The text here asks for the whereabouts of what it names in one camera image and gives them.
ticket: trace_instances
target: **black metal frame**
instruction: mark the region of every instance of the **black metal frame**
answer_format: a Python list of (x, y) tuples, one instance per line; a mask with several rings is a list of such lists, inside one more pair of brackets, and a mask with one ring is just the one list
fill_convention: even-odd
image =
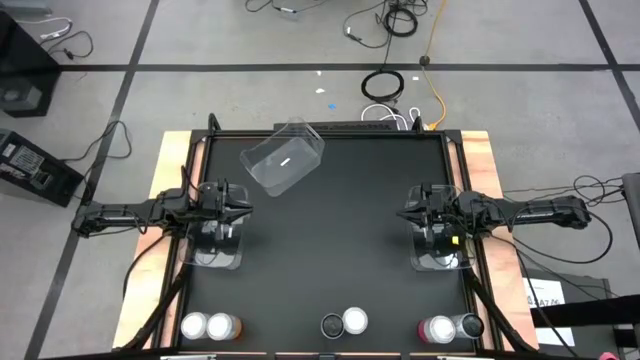
[[(216, 138), (236, 138), (236, 139), (243, 139), (243, 138), (267, 138), (271, 135), (273, 135), (275, 133), (275, 131), (272, 130), (221, 130), (220, 126), (217, 122), (217, 120), (215, 119), (215, 117), (210, 117), (209, 118), (209, 129), (208, 130), (193, 130), (191, 132), (191, 139), (190, 139), (190, 146), (189, 146), (189, 153), (187, 156), (187, 162), (186, 162), (186, 167), (187, 169), (193, 169), (193, 165), (195, 163), (195, 152), (196, 152), (196, 148), (197, 148), (197, 144), (200, 143), (201, 141), (204, 140), (204, 152), (203, 152), (203, 158), (202, 158), (202, 163), (201, 163), (201, 167), (200, 167), (200, 174), (199, 174), (199, 179), (198, 182), (203, 182), (205, 180), (205, 176), (206, 176), (206, 169), (209, 168), (210, 165), (210, 152), (211, 152), (211, 147), (212, 147), (212, 143), (214, 141), (214, 139)], [(460, 168), (460, 175), (461, 175), (461, 179), (462, 179), (462, 187), (463, 190), (471, 190), (471, 179), (469, 176), (469, 171), (468, 171), (468, 167), (467, 167), (467, 163), (466, 163), (466, 157), (464, 154), (464, 147), (462, 144), (462, 135), (461, 132), (459, 130), (456, 131), (429, 131), (429, 132), (425, 132), (422, 131), (422, 129), (420, 127), (415, 127), (414, 131), (340, 131), (340, 130), (325, 130), (325, 131), (318, 131), (318, 134), (323, 137), (323, 138), (332, 138), (332, 139), (348, 139), (348, 138), (367, 138), (367, 139), (375, 139), (375, 138), (407, 138), (407, 139), (415, 139), (415, 138), (433, 138), (433, 137), (438, 137), (441, 139), (441, 143), (442, 143), (442, 152), (444, 155), (444, 160), (445, 160), (445, 164), (446, 164), (446, 177), (447, 177), (447, 181), (449, 182), (449, 184), (454, 184), (455, 180), (454, 180), (454, 176), (453, 176), (453, 169), (451, 167), (451, 156), (449, 154), (449, 147), (448, 147), (448, 142), (451, 141), (454, 143), (455, 148), (456, 148), (456, 154), (457, 154), (457, 160), (458, 160), (458, 165)], [(476, 241), (475, 242), (475, 251), (476, 251), (476, 255), (477, 255), (477, 259), (476, 259), (476, 263), (478, 264), (478, 270), (479, 270), (479, 277), (482, 281), (483, 287), (485, 288), (485, 290), (490, 294), (490, 296), (493, 298), (493, 293), (491, 292), (491, 282), (489, 279), (489, 271), (487, 268), (487, 264), (486, 264), (486, 258), (484, 257), (484, 248), (482, 246), (482, 242), (481, 241)], [(170, 253), (170, 257), (168, 259), (167, 262), (167, 269), (165, 271), (165, 277), (164, 277), (164, 283), (163, 283), (163, 289), (162, 289), (162, 295), (164, 295), (166, 293), (166, 290), (168, 288), (168, 286), (170, 285), (171, 281), (170, 279), (173, 278), (174, 276), (174, 266), (173, 264), (175, 264), (175, 261), (177, 259), (177, 251)], [(469, 311), (472, 311), (474, 313), (477, 313), (477, 303), (476, 303), (476, 297), (475, 297), (475, 293), (473, 292), (473, 290), (470, 289), (470, 287), (468, 286), (468, 284), (466, 284), (464, 277), (462, 275), (462, 273), (460, 274), (460, 277), (462, 278), (462, 283), (464, 286), (464, 293), (465, 293), (465, 304), (466, 307)], [(184, 315), (184, 311), (185, 311), (185, 306), (186, 303), (188, 301), (188, 289), (190, 286), (190, 278), (187, 278), (185, 281), (185, 285), (183, 290), (179, 293), (178, 295), (178, 302), (177, 302), (177, 309), (176, 309), (176, 319), (181, 319)], [(161, 321), (155, 332), (154, 332), (154, 338), (153, 338), (153, 342), (152, 345), (153, 346), (158, 346), (160, 344), (160, 339), (162, 337), (162, 331), (163, 331), (163, 326), (164, 322)], [(180, 322), (179, 321), (175, 321), (174, 322), (174, 326), (173, 326), (173, 331), (172, 331), (172, 336), (171, 336), (171, 343), (170, 346), (178, 348), (179, 347), (179, 343), (180, 343)], [(489, 329), (491, 331), (491, 336), (492, 336), (492, 341), (494, 344), (494, 348), (496, 350), (501, 350), (503, 348), (502, 346), (502, 337), (500, 335), (500, 332), (495, 324), (495, 322), (493, 321), (493, 319), (490, 319), (489, 322)], [(474, 344), (474, 350), (477, 352), (479, 349), (483, 349), (484, 348), (484, 344), (482, 343), (482, 339), (478, 339), (475, 340), (473, 342)]]

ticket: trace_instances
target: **white paper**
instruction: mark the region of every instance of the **white paper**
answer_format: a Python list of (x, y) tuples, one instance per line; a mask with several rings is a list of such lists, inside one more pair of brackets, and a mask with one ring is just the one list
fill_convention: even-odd
[[(536, 304), (531, 294), (531, 287), (529, 287), (529, 282), (526, 278), (523, 278), (522, 281), (524, 281), (524, 288), (527, 290), (527, 301), (529, 302), (529, 308), (535, 308)], [(538, 303), (541, 307), (564, 304), (562, 284), (560, 284), (559, 281), (531, 279), (531, 284), (533, 285), (536, 297), (538, 298)], [(569, 346), (576, 345), (573, 341), (573, 333), (571, 332), (571, 328), (556, 328), (556, 330)], [(551, 329), (536, 329), (536, 336), (538, 337), (538, 342), (540, 344), (562, 345), (560, 339), (558, 339), (556, 334), (554, 334), (553, 330)]]

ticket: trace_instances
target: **clear plastic container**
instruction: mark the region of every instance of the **clear plastic container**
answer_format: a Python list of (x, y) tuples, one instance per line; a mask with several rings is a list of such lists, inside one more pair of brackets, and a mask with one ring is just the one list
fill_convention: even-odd
[(278, 196), (320, 165), (324, 140), (301, 118), (292, 118), (278, 132), (240, 161), (270, 196)]

